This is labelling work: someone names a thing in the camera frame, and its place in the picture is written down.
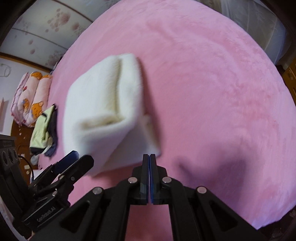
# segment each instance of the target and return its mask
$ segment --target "cable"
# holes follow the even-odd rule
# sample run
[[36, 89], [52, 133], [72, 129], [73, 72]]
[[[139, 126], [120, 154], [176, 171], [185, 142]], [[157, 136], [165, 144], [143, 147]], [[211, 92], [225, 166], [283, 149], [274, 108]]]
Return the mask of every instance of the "cable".
[[18, 151], [20, 150], [20, 147], [28, 147], [28, 146], [19, 145], [19, 146], [17, 147], [17, 153], [18, 153]]
[[7, 64], [0, 64], [0, 66], [6, 65], [7, 67], [4, 70], [4, 75], [1, 75], [0, 77], [8, 77], [11, 73], [11, 67], [8, 66]]
[[33, 171], [33, 167], [31, 166], [31, 164], [28, 162], [28, 160], [26, 158], [24, 158], [23, 156], [21, 155], [18, 155], [19, 158], [21, 159], [24, 159], [26, 163], [28, 163], [29, 167], [31, 168], [32, 170], [32, 181], [34, 180], [34, 171]]

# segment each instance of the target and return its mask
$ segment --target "cartoon bear print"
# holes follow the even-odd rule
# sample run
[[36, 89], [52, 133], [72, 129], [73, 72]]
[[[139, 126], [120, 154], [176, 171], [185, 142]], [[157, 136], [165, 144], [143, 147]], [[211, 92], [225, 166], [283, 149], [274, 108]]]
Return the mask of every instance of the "cartoon bear print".
[[23, 106], [24, 106], [24, 112], [28, 112], [29, 107], [30, 107], [30, 102], [28, 101], [28, 99], [27, 99], [27, 98], [24, 99], [24, 100], [22, 101], [22, 104], [23, 104]]
[[43, 76], [41, 79], [43, 79], [43, 78], [52, 78], [52, 76], [50, 75], [50, 74], [47, 74], [47, 75], [45, 75], [45, 76]]
[[31, 110], [34, 119], [37, 119], [42, 114], [42, 106], [43, 101], [40, 101], [39, 103], [35, 103], [32, 105]]
[[37, 72], [37, 71], [30, 74], [30, 76], [33, 76], [33, 77], [37, 78], [38, 80], [41, 80], [41, 78], [42, 78], [42, 74], [40, 72]]

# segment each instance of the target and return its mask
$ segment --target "white towel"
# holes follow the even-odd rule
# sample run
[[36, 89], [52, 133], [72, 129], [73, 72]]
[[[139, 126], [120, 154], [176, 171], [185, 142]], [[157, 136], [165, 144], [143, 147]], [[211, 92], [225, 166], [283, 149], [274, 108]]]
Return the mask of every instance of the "white towel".
[[69, 88], [64, 114], [65, 155], [89, 154], [87, 173], [129, 166], [143, 154], [160, 155], [148, 116], [144, 115], [141, 71], [133, 54], [109, 56]]

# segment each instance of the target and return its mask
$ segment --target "black clamp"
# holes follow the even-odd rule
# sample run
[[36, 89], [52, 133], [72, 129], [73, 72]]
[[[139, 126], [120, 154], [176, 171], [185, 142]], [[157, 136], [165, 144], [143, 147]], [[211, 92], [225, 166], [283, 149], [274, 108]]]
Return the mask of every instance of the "black clamp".
[[205, 187], [184, 187], [144, 155], [132, 177], [104, 190], [95, 187], [33, 236], [32, 241], [123, 241], [130, 205], [168, 204], [174, 240], [266, 241]]
[[91, 156], [80, 159], [76, 151], [46, 168], [30, 185], [33, 203], [22, 216], [22, 222], [33, 232], [39, 231], [70, 207], [69, 194], [74, 183], [94, 165]]

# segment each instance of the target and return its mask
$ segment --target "wall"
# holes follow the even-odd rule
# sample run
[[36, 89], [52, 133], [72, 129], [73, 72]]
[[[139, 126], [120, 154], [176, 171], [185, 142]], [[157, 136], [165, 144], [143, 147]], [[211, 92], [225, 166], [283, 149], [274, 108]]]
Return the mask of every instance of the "wall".
[[[36, 69], [17, 62], [0, 58], [0, 64], [6, 64], [11, 67], [11, 73], [8, 77], [0, 77], [0, 99], [4, 98], [3, 111], [0, 113], [0, 134], [10, 135], [13, 118], [10, 115], [10, 106], [15, 91], [20, 83], [21, 77], [26, 73], [32, 73]], [[7, 66], [0, 66], [0, 76], [4, 74]]]
[[52, 68], [82, 32], [118, 1], [37, 0], [13, 25], [0, 52]]

